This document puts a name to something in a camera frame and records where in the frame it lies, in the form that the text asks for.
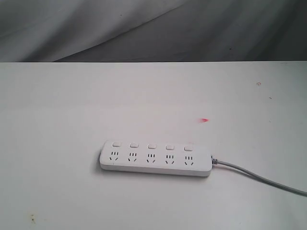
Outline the white five-outlet power strip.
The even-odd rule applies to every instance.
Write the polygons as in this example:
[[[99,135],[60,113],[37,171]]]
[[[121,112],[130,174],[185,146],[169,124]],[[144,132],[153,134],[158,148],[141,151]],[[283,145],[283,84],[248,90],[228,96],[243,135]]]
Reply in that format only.
[[[203,146],[149,141],[106,141],[99,163],[109,171],[197,177],[208,177],[212,170],[211,154]]]

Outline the grey backdrop cloth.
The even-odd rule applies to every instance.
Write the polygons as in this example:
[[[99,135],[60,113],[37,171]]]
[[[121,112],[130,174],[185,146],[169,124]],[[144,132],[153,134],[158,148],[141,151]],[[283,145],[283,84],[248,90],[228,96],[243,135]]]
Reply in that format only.
[[[3,0],[2,62],[306,60],[304,0]]]

